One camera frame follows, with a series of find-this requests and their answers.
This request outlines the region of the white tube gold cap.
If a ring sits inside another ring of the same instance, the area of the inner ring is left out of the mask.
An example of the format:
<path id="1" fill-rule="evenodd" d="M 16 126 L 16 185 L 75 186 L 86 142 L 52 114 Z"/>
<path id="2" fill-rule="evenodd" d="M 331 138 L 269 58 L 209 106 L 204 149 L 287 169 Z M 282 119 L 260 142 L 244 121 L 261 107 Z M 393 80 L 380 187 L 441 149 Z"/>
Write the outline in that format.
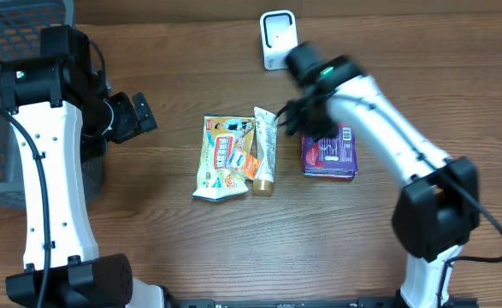
<path id="1" fill-rule="evenodd" d="M 257 159 L 259 168 L 253 180 L 253 193 L 271 197 L 275 183 L 278 118 L 272 112 L 254 108 L 256 120 Z"/>

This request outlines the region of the red purple tissue pack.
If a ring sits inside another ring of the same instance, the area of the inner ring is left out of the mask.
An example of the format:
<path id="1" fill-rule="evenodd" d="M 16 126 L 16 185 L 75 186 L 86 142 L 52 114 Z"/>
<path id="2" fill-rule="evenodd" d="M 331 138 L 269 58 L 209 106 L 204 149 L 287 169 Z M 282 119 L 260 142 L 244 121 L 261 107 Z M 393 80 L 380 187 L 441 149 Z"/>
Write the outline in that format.
<path id="1" fill-rule="evenodd" d="M 310 177 L 351 181 L 358 172 L 355 137 L 350 127 L 340 124 L 335 138 L 302 136 L 303 174 Z"/>

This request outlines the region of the small orange tissue pack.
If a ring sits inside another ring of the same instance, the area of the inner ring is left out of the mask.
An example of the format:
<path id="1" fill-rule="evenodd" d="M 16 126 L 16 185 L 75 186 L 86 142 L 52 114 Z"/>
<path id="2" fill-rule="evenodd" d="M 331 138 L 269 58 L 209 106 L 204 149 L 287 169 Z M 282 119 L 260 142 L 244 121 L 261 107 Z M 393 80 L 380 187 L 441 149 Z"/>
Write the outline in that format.
<path id="1" fill-rule="evenodd" d="M 227 168 L 246 180 L 254 180 L 259 167 L 260 161 L 239 147 L 233 148 L 227 160 Z"/>

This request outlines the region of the yellow wet wipes packet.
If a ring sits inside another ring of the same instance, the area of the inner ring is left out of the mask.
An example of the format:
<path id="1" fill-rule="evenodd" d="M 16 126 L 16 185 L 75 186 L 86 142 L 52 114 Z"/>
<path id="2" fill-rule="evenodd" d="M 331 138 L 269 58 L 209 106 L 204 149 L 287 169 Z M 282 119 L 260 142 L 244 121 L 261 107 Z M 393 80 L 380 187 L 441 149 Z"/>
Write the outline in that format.
<path id="1" fill-rule="evenodd" d="M 234 149 L 250 152 L 255 119 L 249 116 L 204 116 L 203 143 L 194 198 L 220 201 L 248 192 L 246 179 L 229 167 Z"/>

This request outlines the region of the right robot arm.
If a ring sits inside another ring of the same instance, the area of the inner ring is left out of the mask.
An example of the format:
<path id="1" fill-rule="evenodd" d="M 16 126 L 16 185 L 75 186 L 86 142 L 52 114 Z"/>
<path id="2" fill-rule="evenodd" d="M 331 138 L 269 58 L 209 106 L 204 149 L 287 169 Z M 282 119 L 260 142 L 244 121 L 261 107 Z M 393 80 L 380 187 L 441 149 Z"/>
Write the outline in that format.
<path id="1" fill-rule="evenodd" d="M 321 58 L 302 43 L 285 64 L 304 95 L 281 109 L 287 134 L 318 141 L 346 124 L 380 159 L 399 189 L 393 231 L 408 253 L 395 307 L 446 307 L 452 265 L 480 224 L 477 171 L 417 131 L 348 56 Z"/>

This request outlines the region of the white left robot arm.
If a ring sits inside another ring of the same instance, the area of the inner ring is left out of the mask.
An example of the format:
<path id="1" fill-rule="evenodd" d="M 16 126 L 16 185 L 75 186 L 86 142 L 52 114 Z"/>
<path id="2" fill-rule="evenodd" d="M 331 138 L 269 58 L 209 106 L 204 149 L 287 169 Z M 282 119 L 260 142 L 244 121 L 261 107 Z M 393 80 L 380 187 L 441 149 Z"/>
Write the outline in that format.
<path id="1" fill-rule="evenodd" d="M 15 130 L 27 211 L 24 270 L 9 299 L 24 307 L 163 307 L 164 290 L 102 256 L 87 215 L 83 163 L 157 127 L 145 96 L 110 94 L 96 45 L 68 25 L 40 33 L 37 57 L 5 62 L 1 114 Z"/>

